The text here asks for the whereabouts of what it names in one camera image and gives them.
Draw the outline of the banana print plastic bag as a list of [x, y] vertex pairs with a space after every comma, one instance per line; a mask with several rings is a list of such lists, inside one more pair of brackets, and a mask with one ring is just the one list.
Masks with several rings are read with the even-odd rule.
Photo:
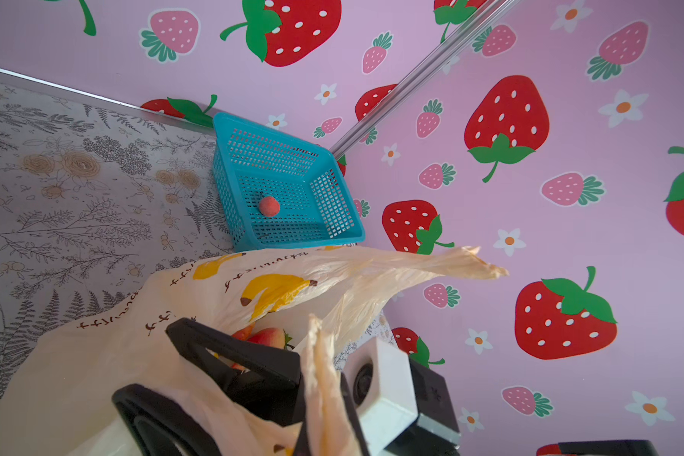
[[268, 454], [289, 431], [232, 405], [178, 354], [171, 324], [186, 318], [224, 334], [277, 327], [303, 353], [317, 317], [336, 356], [401, 291], [438, 277], [504, 275], [470, 247], [421, 256], [360, 246], [256, 250], [155, 273], [114, 308], [39, 338], [0, 400], [0, 455], [136, 454], [110, 402], [129, 384], [174, 391], [217, 413], [229, 425], [224, 453]]

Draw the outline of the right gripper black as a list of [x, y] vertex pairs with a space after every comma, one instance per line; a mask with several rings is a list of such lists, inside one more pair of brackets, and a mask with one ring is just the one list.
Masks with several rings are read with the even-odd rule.
[[[302, 421], [298, 353], [240, 341], [189, 318], [165, 332], [179, 355], [234, 403], [283, 427]], [[294, 455], [370, 455], [349, 387], [306, 389], [304, 400]], [[113, 393], [112, 403], [142, 455], [222, 455], [194, 418], [152, 389], [128, 385]]]

